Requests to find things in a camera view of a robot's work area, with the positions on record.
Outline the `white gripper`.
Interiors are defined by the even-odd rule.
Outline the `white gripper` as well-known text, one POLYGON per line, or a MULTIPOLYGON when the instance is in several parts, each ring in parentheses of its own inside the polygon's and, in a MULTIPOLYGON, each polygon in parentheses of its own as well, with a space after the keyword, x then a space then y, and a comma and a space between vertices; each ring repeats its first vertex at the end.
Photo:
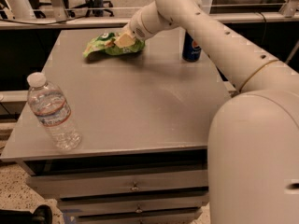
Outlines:
POLYGON ((114 44, 119 48, 130 47, 135 43, 135 39, 147 40, 154 37, 143 23, 142 15, 146 9, 139 9, 129 22, 122 28, 123 32, 116 35, 114 44))

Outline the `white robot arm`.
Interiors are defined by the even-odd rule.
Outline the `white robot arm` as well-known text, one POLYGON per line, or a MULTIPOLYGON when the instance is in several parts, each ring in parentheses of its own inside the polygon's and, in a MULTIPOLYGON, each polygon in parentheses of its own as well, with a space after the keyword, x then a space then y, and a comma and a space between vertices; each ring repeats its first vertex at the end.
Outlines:
POLYGON ((239 92, 209 129, 211 224, 299 224, 299 75, 199 4, 154 0, 124 29, 146 40, 182 27, 239 92))

